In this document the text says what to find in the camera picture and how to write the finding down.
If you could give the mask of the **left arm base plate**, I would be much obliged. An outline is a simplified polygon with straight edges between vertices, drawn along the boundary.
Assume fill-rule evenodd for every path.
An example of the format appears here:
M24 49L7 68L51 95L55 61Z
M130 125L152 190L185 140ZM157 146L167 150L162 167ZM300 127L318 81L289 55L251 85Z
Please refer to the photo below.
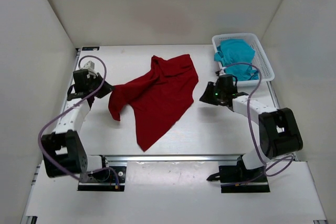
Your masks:
M126 162L112 162L107 166L110 169L100 172L87 172L80 175L77 191L98 191L98 192L124 192L127 175Z

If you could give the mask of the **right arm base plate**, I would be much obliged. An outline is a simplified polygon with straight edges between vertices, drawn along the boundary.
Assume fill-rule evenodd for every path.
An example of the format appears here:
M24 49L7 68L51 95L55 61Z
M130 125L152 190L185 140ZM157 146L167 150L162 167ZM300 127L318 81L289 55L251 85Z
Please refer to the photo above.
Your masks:
M263 167L245 170L238 165L220 166L219 178L222 194L270 192Z

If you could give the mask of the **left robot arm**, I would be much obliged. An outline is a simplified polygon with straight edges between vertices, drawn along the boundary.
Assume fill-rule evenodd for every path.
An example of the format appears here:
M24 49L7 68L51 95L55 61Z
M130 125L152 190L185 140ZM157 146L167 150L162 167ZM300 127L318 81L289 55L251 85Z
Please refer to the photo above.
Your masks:
M54 130L41 137L41 145L60 166L72 174L82 174L87 171L88 160L79 132L95 98L105 97L114 87L91 68L74 71L73 79L74 83L67 92L65 109L81 100L83 103L61 116Z

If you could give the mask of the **red t shirt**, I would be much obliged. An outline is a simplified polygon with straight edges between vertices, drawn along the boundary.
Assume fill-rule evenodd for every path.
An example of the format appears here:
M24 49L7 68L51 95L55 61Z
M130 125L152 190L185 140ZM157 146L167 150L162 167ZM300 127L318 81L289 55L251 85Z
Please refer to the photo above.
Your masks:
M123 107L132 107L137 144L147 151L193 104L197 83L189 54L169 60L153 56L149 72L114 87L108 109L112 118L119 121Z

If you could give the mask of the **teal t shirt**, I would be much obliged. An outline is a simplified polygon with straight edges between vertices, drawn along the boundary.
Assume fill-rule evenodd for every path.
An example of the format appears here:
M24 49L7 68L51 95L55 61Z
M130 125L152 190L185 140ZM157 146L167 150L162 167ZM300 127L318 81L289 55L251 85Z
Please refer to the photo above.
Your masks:
M228 39L220 42L214 54L214 61L226 67L239 63L226 69L226 73L237 77L238 81L258 80L258 71L250 66L255 56L255 51L243 39Z

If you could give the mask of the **aluminium front rail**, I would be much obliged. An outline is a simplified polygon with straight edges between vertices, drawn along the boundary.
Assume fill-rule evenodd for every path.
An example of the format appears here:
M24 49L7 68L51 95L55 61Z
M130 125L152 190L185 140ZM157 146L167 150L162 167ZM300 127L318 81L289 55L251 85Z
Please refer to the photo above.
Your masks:
M236 161L240 155L106 155L110 162L218 162Z

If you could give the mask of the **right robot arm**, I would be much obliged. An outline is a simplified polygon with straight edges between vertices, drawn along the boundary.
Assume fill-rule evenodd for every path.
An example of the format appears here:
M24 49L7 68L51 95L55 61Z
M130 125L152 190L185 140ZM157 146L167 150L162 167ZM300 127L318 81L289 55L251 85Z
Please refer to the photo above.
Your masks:
M254 100L251 94L239 92L237 78L231 74L218 76L216 82L209 82L200 101L226 106L232 112L243 115L248 120L254 149L240 156L236 165L221 167L207 181L220 180L224 186L242 186L263 177L270 177L270 169L286 162L275 172L282 173L294 161L293 153L303 148L303 140L293 111L278 109Z

